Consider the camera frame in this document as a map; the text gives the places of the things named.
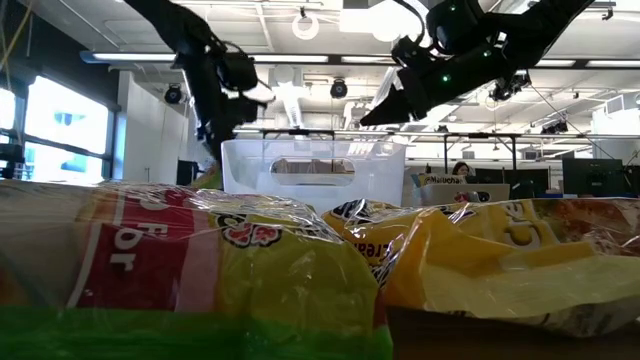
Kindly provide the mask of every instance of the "ceiling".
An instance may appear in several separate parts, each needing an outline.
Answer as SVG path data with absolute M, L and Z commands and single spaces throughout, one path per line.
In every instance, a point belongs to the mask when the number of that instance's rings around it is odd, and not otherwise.
M 169 51 L 149 23 L 128 5 L 116 0 L 34 1 L 34 11 L 39 16 L 91 50 Z M 323 0 L 320 7 L 308 7 L 308 13 L 320 18 L 319 33 L 312 40 L 301 40 L 292 32 L 292 21 L 299 13 L 297 9 L 210 6 L 205 5 L 205 0 L 200 0 L 202 5 L 198 2 L 190 1 L 195 5 L 189 7 L 205 18 L 220 38 L 234 42 L 250 53 L 388 54 L 391 48 L 390 42 L 379 41 L 371 33 L 341 32 L 342 0 Z M 494 11 L 499 12 L 517 11 L 525 3 L 528 1 L 481 0 L 483 9 L 495 7 Z M 602 13 L 602 10 L 589 12 L 576 19 L 547 57 L 640 57 L 640 37 L 637 36 L 640 12 L 617 11 L 609 21 L 600 19 Z M 168 83 L 181 81 L 180 74 L 166 65 L 138 65 L 132 70 L 138 82 L 158 95 L 164 92 Z M 381 66 L 303 66 L 302 71 L 304 83 L 310 87 L 299 101 L 303 122 L 308 127 L 326 128 L 336 124 L 344 126 L 344 122 L 335 120 L 341 119 L 348 101 L 370 101 L 387 69 Z M 268 72 L 269 66 L 258 67 L 258 74 L 265 81 Z M 345 78 L 349 86 L 346 99 L 331 99 L 329 88 L 335 77 Z M 466 104 L 455 109 L 452 115 L 456 121 L 447 123 L 449 130 L 524 132 L 530 129 L 535 133 L 555 113 L 553 106 L 566 111 L 580 131 L 589 131 L 591 112 L 601 107 L 603 100 L 619 92 L 640 89 L 640 71 L 532 70 L 531 77 L 540 94 L 527 89 L 494 109 L 494 104 L 487 100 L 486 90 L 480 89 L 471 94 Z M 282 101 L 276 101 L 262 116 L 276 126 L 286 126 Z M 441 118 L 444 122 L 449 119 L 446 115 Z

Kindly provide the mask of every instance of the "plastic bag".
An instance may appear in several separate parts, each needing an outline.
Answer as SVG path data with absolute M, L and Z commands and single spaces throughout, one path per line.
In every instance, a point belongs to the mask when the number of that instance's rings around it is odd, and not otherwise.
M 366 262 L 303 204 L 13 181 L 0 199 L 0 358 L 391 358 Z
M 324 215 L 367 259 L 387 305 L 576 337 L 640 316 L 640 201 L 522 200 Z

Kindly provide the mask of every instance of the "robotic arm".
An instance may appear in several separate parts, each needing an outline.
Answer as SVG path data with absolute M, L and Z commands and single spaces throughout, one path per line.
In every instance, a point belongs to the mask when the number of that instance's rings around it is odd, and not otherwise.
M 504 101 L 530 85 L 528 72 L 594 0 L 540 0 L 523 14 L 484 13 L 478 0 L 445 0 L 427 15 L 429 48 L 402 38 L 391 54 L 403 89 L 362 118 L 365 126 L 422 119 L 432 108 L 491 80 L 491 98 Z
M 169 0 L 125 0 L 147 19 L 176 53 L 174 68 L 183 70 L 198 118 L 198 139 L 220 161 L 223 141 L 233 139 L 233 128 L 256 120 L 262 102 L 244 96 L 255 88 L 254 61 L 232 43 L 220 40 L 209 24 L 191 10 Z M 230 97 L 223 89 L 237 92 Z

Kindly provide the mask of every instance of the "camera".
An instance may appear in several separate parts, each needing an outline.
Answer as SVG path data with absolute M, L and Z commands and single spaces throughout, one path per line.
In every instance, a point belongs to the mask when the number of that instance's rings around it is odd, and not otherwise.
M 182 89 L 180 88 L 180 84 L 169 85 L 169 89 L 164 94 L 164 101 L 171 105 L 180 104 L 180 101 L 182 101 Z
M 331 97 L 334 99 L 342 99 L 347 96 L 347 84 L 344 83 L 344 79 L 334 79 L 333 85 L 331 85 Z

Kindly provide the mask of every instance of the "white wall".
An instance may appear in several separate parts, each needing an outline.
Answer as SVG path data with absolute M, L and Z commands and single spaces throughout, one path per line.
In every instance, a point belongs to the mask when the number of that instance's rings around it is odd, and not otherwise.
M 175 184 L 178 159 L 189 157 L 189 120 L 121 72 L 114 178 Z

